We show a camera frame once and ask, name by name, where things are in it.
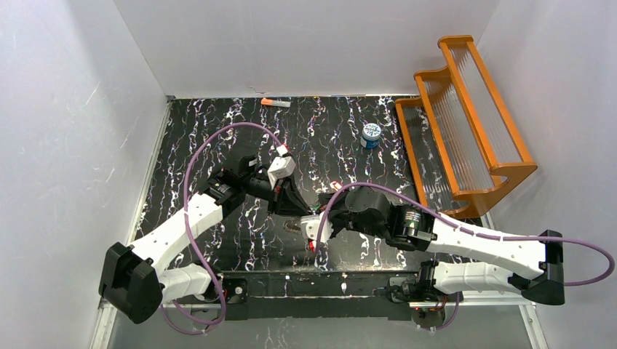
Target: small jar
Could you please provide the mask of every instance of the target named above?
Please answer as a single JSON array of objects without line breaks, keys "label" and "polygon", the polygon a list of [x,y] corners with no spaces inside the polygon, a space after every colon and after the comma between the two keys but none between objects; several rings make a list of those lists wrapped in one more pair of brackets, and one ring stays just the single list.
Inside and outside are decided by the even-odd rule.
[{"label": "small jar", "polygon": [[381,138],[381,127],[377,124],[366,124],[362,128],[362,139],[360,144],[366,149],[373,149],[379,145]]}]

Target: purple cable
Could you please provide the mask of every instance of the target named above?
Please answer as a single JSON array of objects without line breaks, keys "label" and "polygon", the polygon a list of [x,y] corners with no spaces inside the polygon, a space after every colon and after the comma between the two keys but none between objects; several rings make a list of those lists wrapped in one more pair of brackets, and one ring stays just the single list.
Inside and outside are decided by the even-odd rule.
[{"label": "purple cable", "polygon": [[[208,264],[208,262],[204,258],[204,254],[199,249],[199,246],[197,246],[197,242],[195,241],[195,238],[193,237],[193,232],[191,230],[191,224],[188,221],[188,201],[189,201],[188,187],[189,187],[189,182],[190,182],[189,179],[191,177],[191,170],[193,169],[193,165],[195,165],[195,162],[197,161],[197,158],[199,157],[199,154],[201,154],[202,151],[204,151],[204,149],[208,146],[208,144],[210,144],[210,142],[212,142],[216,137],[218,137],[220,134],[222,134],[224,132],[227,132],[228,130],[233,129],[235,127],[253,127],[253,128],[256,128],[256,129],[260,129],[260,130],[264,131],[268,136],[272,137],[272,140],[274,141],[274,144],[277,147],[282,145],[281,141],[279,141],[276,138],[276,136],[274,135],[274,133],[272,133],[269,129],[267,129],[267,128],[259,125],[259,124],[254,124],[252,122],[239,122],[239,123],[236,123],[236,124],[231,124],[231,125],[225,126],[224,128],[219,129],[214,134],[212,134],[210,137],[208,137],[208,139],[204,142],[204,144],[202,144],[202,146],[200,146],[199,149],[197,149],[195,154],[193,154],[193,157],[191,158],[191,161],[188,163],[188,167],[186,169],[186,174],[184,175],[184,187],[183,187],[184,224],[186,225],[186,235],[188,236],[188,240],[191,242],[191,246],[193,247],[193,250],[195,251],[195,253],[197,253],[197,257],[199,258],[199,261],[202,263],[204,268],[206,268],[208,274],[212,278],[212,283],[214,284],[214,287],[216,288],[216,292],[218,293],[218,296],[220,298],[220,315],[217,318],[215,318],[214,320],[208,321],[208,320],[204,320],[202,318],[197,318],[195,316],[192,316],[190,312],[188,312],[186,309],[182,308],[180,306],[180,304],[178,302],[176,302],[176,301],[174,301],[174,305],[187,318],[197,322],[198,324],[204,324],[204,325],[212,326],[211,328],[206,330],[206,332],[213,330],[216,327],[216,325],[218,325],[221,322],[223,322],[223,319],[225,319],[225,315],[227,314],[227,304],[225,302],[225,296],[223,295],[223,287],[220,285],[220,282],[216,279],[216,275],[215,275],[214,271],[210,267],[210,264]],[[179,329],[178,327],[176,327],[176,325],[173,325],[172,327],[174,329],[176,329],[176,330]]]},{"label": "purple cable", "polygon": [[[217,132],[215,132],[212,136],[208,137],[208,139],[204,142],[204,144],[202,144],[199,149],[197,149],[197,151],[195,152],[195,154],[193,155],[193,157],[191,158],[191,161],[188,163],[188,168],[186,169],[186,174],[184,177],[184,186],[183,186],[183,201],[184,201],[184,223],[186,225],[186,234],[188,236],[188,240],[191,242],[191,246],[193,247],[193,250],[195,251],[195,253],[197,253],[197,257],[199,258],[199,261],[203,264],[203,266],[206,268],[208,274],[210,275],[210,277],[212,278],[212,283],[214,284],[216,291],[218,293],[218,296],[220,298],[220,315],[215,318],[214,320],[211,321],[207,321],[207,320],[203,320],[201,318],[197,318],[195,316],[192,316],[190,314],[190,312],[188,312],[186,309],[182,308],[180,306],[180,304],[176,301],[174,301],[174,305],[175,307],[186,317],[188,317],[189,319],[191,319],[192,321],[197,322],[198,324],[205,324],[205,325],[210,325],[211,328],[205,330],[205,331],[200,331],[200,332],[190,332],[190,331],[186,331],[183,330],[179,327],[177,327],[176,325],[174,325],[169,318],[167,317],[167,314],[164,312],[162,306],[162,312],[163,312],[163,316],[165,317],[165,321],[176,331],[179,331],[181,333],[184,334],[202,334],[205,332],[209,332],[212,331],[218,324],[220,324],[223,319],[225,318],[225,315],[227,313],[227,304],[225,302],[225,297],[223,295],[223,287],[221,286],[220,282],[216,279],[216,275],[214,273],[214,271],[212,270],[212,268],[210,267],[210,264],[208,264],[208,262],[205,260],[203,253],[201,252],[201,250],[199,250],[199,246],[197,246],[197,242],[195,241],[195,238],[193,237],[193,232],[191,230],[191,224],[188,221],[188,201],[189,201],[189,197],[188,197],[188,187],[189,187],[189,177],[191,176],[191,170],[193,169],[193,165],[195,165],[195,162],[197,160],[197,157],[199,156],[199,154],[201,152],[204,151],[204,149],[208,146],[208,144],[210,144],[216,137],[218,137],[219,135],[221,135],[223,132],[226,132],[230,129],[233,129],[235,127],[253,127],[256,129],[260,129],[262,131],[264,131],[268,136],[272,137],[272,140],[274,141],[274,144],[279,147],[280,145],[282,145],[282,143],[276,138],[276,136],[274,135],[274,133],[272,133],[270,130],[268,130],[267,128],[259,125],[259,124],[254,124],[251,122],[239,122],[237,124],[231,124],[228,125],[222,129],[219,129]],[[396,191],[392,190],[392,189],[388,189],[386,187],[383,187],[382,185],[377,185],[377,184],[372,184],[372,183],[364,183],[364,182],[356,182],[356,183],[352,183],[352,184],[348,184],[348,185],[344,185],[339,191],[337,191],[336,193],[334,193],[333,197],[330,199],[330,201],[328,201],[326,208],[324,210],[324,217],[327,217],[327,214],[330,212],[330,209],[332,208],[332,205],[334,204],[335,200],[337,199],[337,197],[344,192],[345,190],[354,187],[354,186],[365,186],[365,187],[371,187],[371,188],[376,188],[382,191],[385,191],[386,193],[390,193],[391,195],[396,196],[397,198],[400,198],[403,201],[406,201],[409,204],[412,204],[416,207],[418,207],[419,209],[423,210],[424,212],[430,214],[431,216],[435,217],[436,219],[442,221],[444,224],[452,227],[452,228],[459,228],[459,226],[454,223],[451,222],[449,220],[444,219],[443,217],[441,217],[439,214],[437,214],[435,211],[429,209],[428,207],[425,207],[423,205],[421,205],[420,203],[402,195],[397,193]],[[326,219],[322,219],[321,222],[319,223],[319,230],[317,233],[317,241],[320,241],[321,236],[322,236],[322,230],[324,228],[324,224],[325,224]],[[500,238],[498,236],[491,236],[488,234],[483,234],[483,233],[474,233],[474,231],[469,230],[467,228],[464,227],[460,227],[459,229],[460,232],[462,233],[466,233],[469,235],[476,235],[480,238],[488,238],[491,240],[499,240]],[[565,283],[566,286],[580,286],[580,285],[586,285],[586,284],[593,284],[595,282],[601,281],[605,278],[607,278],[614,270],[615,270],[615,260],[613,259],[613,256],[611,256],[607,251],[605,251],[604,249],[594,245],[594,244],[590,244],[588,242],[582,241],[582,240],[578,240],[578,239],[574,239],[574,238],[557,238],[557,237],[545,237],[545,236],[512,236],[512,237],[505,237],[503,238],[504,241],[559,241],[559,242],[567,242],[567,243],[571,243],[571,244],[579,244],[582,246],[586,246],[589,247],[591,249],[594,249],[600,253],[602,253],[609,262],[609,266],[608,269],[600,276],[597,276],[595,278],[591,278],[589,280],[584,280],[584,281],[572,281],[572,282],[567,282]],[[452,314],[452,316],[450,317],[450,319],[448,320],[448,322],[446,322],[445,324],[437,327],[437,329],[444,329],[446,326],[450,325],[450,323],[452,323],[452,320],[455,318],[456,313],[458,312],[458,304],[459,304],[459,297],[457,294],[456,297],[456,306],[454,308],[454,313]]]},{"label": "purple cable", "polygon": [[[451,222],[449,220],[446,220],[444,217],[442,217],[441,215],[437,214],[435,211],[433,211],[432,209],[425,207],[423,205],[421,205],[420,203],[400,194],[397,193],[396,191],[386,188],[382,185],[379,184],[373,184],[373,183],[364,183],[364,182],[356,182],[356,183],[351,183],[351,184],[345,184],[341,189],[339,189],[336,193],[334,193],[334,195],[332,196],[332,198],[330,198],[330,200],[328,201],[326,208],[324,210],[324,215],[323,218],[321,220],[321,222],[319,222],[319,229],[317,231],[317,239],[316,241],[321,241],[322,238],[322,230],[324,228],[324,225],[326,223],[327,220],[327,216],[328,213],[330,212],[330,209],[332,209],[332,205],[335,203],[337,197],[339,197],[339,195],[341,195],[345,190],[351,188],[351,187],[370,187],[370,188],[375,188],[375,189],[379,189],[381,191],[384,191],[388,194],[394,195],[397,198],[400,198],[401,200],[412,204],[413,206],[418,207],[419,209],[421,209],[422,211],[430,214],[431,216],[435,217],[436,219],[440,220],[441,222],[443,222],[444,224],[452,227],[452,228],[459,228],[459,225]],[[471,234],[471,235],[475,235],[478,236],[479,238],[487,238],[490,240],[499,240],[500,237],[499,236],[493,236],[493,235],[488,235],[488,234],[484,234],[484,233],[474,233],[474,231],[469,230],[467,228],[464,227],[460,227],[460,231],[466,234]],[[578,240],[576,238],[559,238],[556,236],[509,236],[509,237],[504,237],[503,238],[504,241],[556,241],[556,242],[566,242],[569,244],[577,244],[577,245],[581,245],[581,246],[585,246],[585,247],[589,247],[590,249],[596,250],[599,253],[603,254],[604,257],[606,257],[606,259],[608,260],[608,268],[606,269],[606,271],[604,273],[602,273],[599,276],[596,276],[595,278],[591,278],[589,280],[583,280],[583,281],[570,281],[570,282],[566,282],[564,283],[565,286],[582,286],[582,285],[587,285],[587,284],[593,284],[596,283],[598,281],[604,280],[605,278],[607,278],[611,273],[613,273],[613,271],[615,270],[615,259],[613,259],[613,256],[610,255],[610,253],[608,253],[606,250],[604,250],[602,247],[596,246],[594,244],[590,244],[589,242],[586,241],[582,241],[582,240]]]},{"label": "purple cable", "polygon": [[165,309],[163,308],[163,304],[161,304],[160,308],[161,308],[161,313],[163,313],[163,317],[165,318],[165,322],[167,322],[167,324],[170,325],[174,330],[180,332],[181,334],[188,334],[191,336],[197,336],[199,334],[204,334],[203,331],[187,331],[185,329],[181,329],[180,327],[176,326],[176,324],[174,324],[171,321],[171,319],[167,316],[167,313],[165,312]]},{"label": "purple cable", "polygon": [[454,318],[456,317],[456,313],[458,313],[459,304],[461,304],[461,293],[456,292],[456,304],[454,305],[454,313],[452,313],[452,316],[445,322],[445,324],[435,327],[435,331],[439,331],[440,329],[444,329],[448,327],[452,323],[452,321],[454,321]]}]

